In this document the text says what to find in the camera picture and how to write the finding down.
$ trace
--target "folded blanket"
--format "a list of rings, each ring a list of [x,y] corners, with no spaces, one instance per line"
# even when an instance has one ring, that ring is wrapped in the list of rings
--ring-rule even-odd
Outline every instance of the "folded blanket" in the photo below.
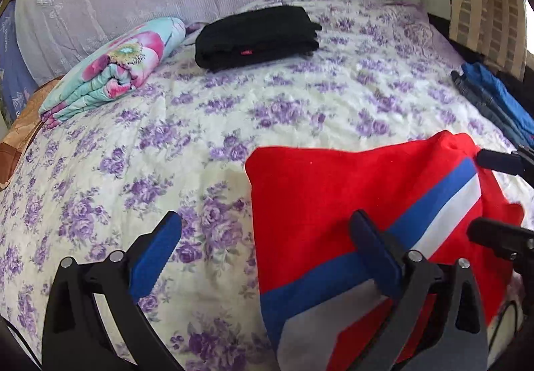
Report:
[[[116,100],[142,86],[185,38],[177,18],[157,18],[111,41],[82,60],[50,92],[39,109],[46,128]]]

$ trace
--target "floral blanket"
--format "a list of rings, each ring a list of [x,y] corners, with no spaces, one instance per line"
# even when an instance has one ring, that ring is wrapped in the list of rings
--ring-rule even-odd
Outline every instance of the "floral blanket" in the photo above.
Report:
[[[462,61],[418,7],[268,0],[246,9],[280,3],[322,24],[313,57],[207,74],[194,47],[181,46],[140,89],[37,135],[0,193],[0,313],[37,354],[60,260],[102,260],[174,210],[186,221],[182,239],[140,300],[155,331],[189,371],[277,369],[243,169],[253,149],[363,151],[443,129],[511,149],[456,92],[449,74]],[[534,192],[517,177],[498,180],[531,226]],[[129,357],[109,310],[101,313]]]
[[[177,18],[157,18],[119,36],[70,70],[46,97],[39,114],[46,128],[141,87],[185,39]]]

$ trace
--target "striped fabric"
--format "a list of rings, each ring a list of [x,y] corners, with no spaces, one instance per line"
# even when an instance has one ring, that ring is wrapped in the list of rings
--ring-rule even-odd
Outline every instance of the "striped fabric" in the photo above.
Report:
[[[449,38],[483,54],[491,69],[523,79],[527,59],[524,0],[451,0]]]
[[[473,163],[477,151],[466,134],[445,131],[359,153],[268,147],[249,157],[262,317],[282,371],[346,370],[390,312],[349,237],[355,209],[433,262],[468,258],[491,321],[511,267],[466,229],[479,216],[519,224],[523,214]]]

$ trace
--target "folded black clothing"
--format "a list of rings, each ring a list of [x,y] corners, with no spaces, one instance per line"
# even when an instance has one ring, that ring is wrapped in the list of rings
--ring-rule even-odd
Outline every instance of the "folded black clothing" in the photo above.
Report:
[[[195,61],[219,70],[267,62],[319,48],[322,30],[300,6],[275,6],[222,18],[198,35]]]

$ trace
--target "blue stripe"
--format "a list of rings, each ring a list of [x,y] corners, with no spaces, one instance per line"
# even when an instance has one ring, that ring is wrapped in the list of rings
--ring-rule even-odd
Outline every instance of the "blue stripe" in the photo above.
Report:
[[[466,158],[388,229],[405,249],[423,236],[437,213],[473,176],[476,168]],[[327,261],[301,278],[260,296],[263,321],[274,351],[278,350],[285,322],[369,279],[357,252]]]

